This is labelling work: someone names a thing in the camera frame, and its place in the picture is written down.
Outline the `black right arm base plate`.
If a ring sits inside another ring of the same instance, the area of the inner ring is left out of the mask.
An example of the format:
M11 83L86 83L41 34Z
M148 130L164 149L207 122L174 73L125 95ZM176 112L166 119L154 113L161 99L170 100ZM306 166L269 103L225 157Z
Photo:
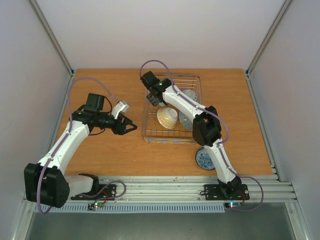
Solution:
M203 193L207 201L242 201L249 200L249 190L246 184L241 184L240 187L231 196L223 195L218 184L205 184L203 186Z

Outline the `yellow blue patterned bowl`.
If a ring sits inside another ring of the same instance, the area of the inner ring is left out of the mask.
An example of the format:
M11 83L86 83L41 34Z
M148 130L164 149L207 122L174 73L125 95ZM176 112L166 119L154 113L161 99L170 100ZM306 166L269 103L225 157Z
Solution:
M166 129L174 129L178 122L178 113L171 107L162 107L157 111L158 122Z

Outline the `pink patterned bowl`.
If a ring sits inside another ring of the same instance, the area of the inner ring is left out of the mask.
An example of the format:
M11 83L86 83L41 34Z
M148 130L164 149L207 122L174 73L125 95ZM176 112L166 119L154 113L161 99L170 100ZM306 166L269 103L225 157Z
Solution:
M192 89L185 89L182 91L182 93L185 95L183 98L186 100L186 97L190 98L192 101L197 102L198 101L198 95L197 93Z

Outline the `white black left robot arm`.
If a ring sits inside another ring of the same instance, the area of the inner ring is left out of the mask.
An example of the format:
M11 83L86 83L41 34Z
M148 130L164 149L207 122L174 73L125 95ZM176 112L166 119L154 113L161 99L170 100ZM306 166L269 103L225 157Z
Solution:
M48 153L37 163L29 163L24 169L25 196L38 206L61 208L68 198L83 196L96 199L102 186L96 175L81 173L65 178L67 166L80 144L93 129L110 129L115 135L125 135L138 127L125 116L130 108L119 101L110 111L104 112L107 97L89 93L85 104L75 110L67 126Z

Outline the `grey speckled bowl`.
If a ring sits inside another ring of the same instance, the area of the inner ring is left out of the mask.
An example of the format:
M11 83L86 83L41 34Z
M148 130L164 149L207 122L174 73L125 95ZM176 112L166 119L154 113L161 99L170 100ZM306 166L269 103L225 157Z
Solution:
M178 118L181 123L181 125L186 130L192 130L193 129L193 122L181 111L178 112Z

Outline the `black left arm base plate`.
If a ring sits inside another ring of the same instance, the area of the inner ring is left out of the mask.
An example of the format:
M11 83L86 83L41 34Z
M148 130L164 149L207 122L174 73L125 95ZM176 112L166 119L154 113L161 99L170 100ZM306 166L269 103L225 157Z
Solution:
M97 199L105 199L107 196L115 197L117 193L117 185L110 184L104 188L104 184L100 184L99 187L90 192L81 193L75 196L72 196L70 199L73 201L86 201L86 200L97 200Z

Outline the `blue floral white bowl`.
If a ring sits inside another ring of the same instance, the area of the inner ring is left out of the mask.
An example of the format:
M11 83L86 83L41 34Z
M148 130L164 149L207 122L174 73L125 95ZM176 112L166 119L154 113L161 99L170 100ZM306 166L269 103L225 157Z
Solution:
M212 171L216 169L210 155L204 147L199 148L195 153L195 162L203 170Z

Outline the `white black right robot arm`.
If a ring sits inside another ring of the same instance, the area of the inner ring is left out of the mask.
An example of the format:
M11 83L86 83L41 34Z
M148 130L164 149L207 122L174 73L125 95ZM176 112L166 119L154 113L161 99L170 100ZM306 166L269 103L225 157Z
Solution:
M147 99L154 105L170 104L192 121L192 137L209 154L217 173L217 181L224 199L234 197L242 181L232 167L222 140L225 125L216 108L206 107L184 94L168 78L159 80L152 71L140 74L140 80L149 91Z

